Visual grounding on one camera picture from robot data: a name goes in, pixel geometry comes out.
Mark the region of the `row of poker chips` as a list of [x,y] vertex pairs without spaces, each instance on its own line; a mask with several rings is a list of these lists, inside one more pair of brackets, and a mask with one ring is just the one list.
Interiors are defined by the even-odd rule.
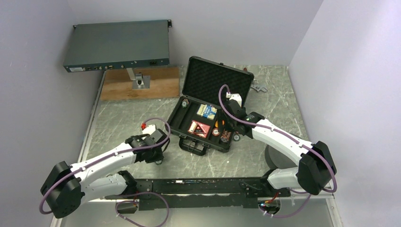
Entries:
[[223,131],[220,137],[222,143],[230,143],[233,133],[231,131]]

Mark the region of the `blue playing card deck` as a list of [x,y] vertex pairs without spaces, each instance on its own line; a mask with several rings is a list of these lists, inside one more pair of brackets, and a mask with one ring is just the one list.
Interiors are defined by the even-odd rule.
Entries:
[[217,108],[215,108],[211,105],[201,104],[197,111],[197,115],[207,118],[209,120],[214,120],[216,117],[217,111],[218,111]]

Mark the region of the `red playing card deck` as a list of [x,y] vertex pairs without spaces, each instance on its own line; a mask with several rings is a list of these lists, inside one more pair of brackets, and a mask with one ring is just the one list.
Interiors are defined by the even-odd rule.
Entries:
[[201,138],[206,138],[210,131],[210,128],[211,127],[207,124],[192,120],[188,132]]

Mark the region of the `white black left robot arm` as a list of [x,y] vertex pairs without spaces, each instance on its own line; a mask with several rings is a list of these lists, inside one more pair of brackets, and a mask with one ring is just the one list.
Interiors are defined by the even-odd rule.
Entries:
[[[65,161],[57,163],[40,189],[40,212],[64,218],[93,199],[109,195],[131,198],[137,184],[132,175],[127,171],[107,174],[137,162],[161,162],[169,142],[170,135],[161,129],[146,129],[145,134],[131,136],[94,158],[71,165]],[[50,208],[48,212],[44,211],[45,203]]]

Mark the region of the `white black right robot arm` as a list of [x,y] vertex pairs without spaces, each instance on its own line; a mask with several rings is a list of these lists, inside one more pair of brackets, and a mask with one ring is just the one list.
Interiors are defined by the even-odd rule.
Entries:
[[255,112],[247,114],[235,100],[229,100],[221,107],[232,118],[236,131],[264,142],[293,163],[293,167],[276,168],[263,176],[260,186],[264,195],[272,196],[279,189],[299,187],[312,195],[337,191],[336,166],[324,142],[311,143],[297,138]]

